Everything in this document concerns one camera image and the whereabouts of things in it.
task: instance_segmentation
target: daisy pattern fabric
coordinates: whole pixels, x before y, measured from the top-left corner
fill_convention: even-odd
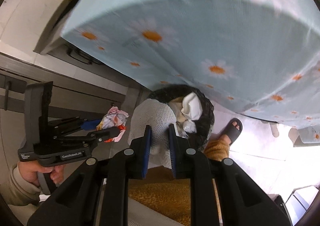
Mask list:
[[[306,137],[319,140],[313,0],[80,0],[61,36],[151,90],[195,86],[234,112],[313,127]]]

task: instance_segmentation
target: white tissue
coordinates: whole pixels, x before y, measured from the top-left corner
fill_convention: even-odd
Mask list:
[[[198,120],[202,115],[202,106],[198,96],[191,92],[182,101],[182,114],[189,120]]]

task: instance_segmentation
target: screw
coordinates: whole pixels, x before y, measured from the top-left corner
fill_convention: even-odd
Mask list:
[[[134,154],[134,150],[133,149],[126,149],[123,152],[126,156],[130,156]]]
[[[225,158],[223,160],[225,165],[232,165],[233,164],[233,160],[231,158]]]
[[[86,161],[87,165],[94,165],[96,163],[96,159],[95,158],[89,158]]]
[[[188,155],[194,155],[194,154],[196,153],[196,150],[195,150],[195,149],[187,149],[187,150],[186,150],[186,153],[187,153]]]

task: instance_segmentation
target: beige sweater sleeve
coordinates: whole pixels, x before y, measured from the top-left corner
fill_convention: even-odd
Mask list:
[[[23,225],[38,209],[40,192],[40,188],[22,178],[17,165],[11,167],[9,179],[0,185],[4,201]]]
[[[0,185],[0,193],[8,205],[37,205],[40,192],[40,188],[22,178],[17,165],[11,167],[9,179]]]

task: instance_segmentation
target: foot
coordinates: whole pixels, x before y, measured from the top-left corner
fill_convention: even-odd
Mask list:
[[[234,125],[236,129],[240,130],[240,127],[239,127],[237,121],[233,121],[233,122],[232,122],[232,125]],[[231,144],[231,142],[232,142],[231,139],[230,139],[227,135],[221,135],[221,136],[219,137],[219,140],[223,140],[223,141],[225,141],[227,144]]]

